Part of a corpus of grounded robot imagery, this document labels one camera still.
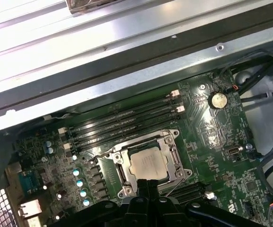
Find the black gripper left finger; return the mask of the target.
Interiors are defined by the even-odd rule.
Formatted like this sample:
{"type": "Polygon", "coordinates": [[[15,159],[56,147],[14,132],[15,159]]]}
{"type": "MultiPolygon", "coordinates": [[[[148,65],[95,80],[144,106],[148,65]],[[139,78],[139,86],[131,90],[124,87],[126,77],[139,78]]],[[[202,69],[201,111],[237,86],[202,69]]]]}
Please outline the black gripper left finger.
{"type": "Polygon", "coordinates": [[[137,181],[137,196],[121,205],[101,201],[60,221],[61,227],[146,227],[149,218],[149,181],[137,181]]]}

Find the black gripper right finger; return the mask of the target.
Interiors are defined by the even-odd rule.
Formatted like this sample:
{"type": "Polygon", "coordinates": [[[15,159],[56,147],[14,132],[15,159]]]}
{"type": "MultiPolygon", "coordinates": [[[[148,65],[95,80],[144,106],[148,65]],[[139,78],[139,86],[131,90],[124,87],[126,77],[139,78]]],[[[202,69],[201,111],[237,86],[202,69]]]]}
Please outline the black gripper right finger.
{"type": "Polygon", "coordinates": [[[150,199],[159,227],[258,227],[259,224],[202,202],[184,206],[160,196],[158,180],[149,180],[150,199]]]}

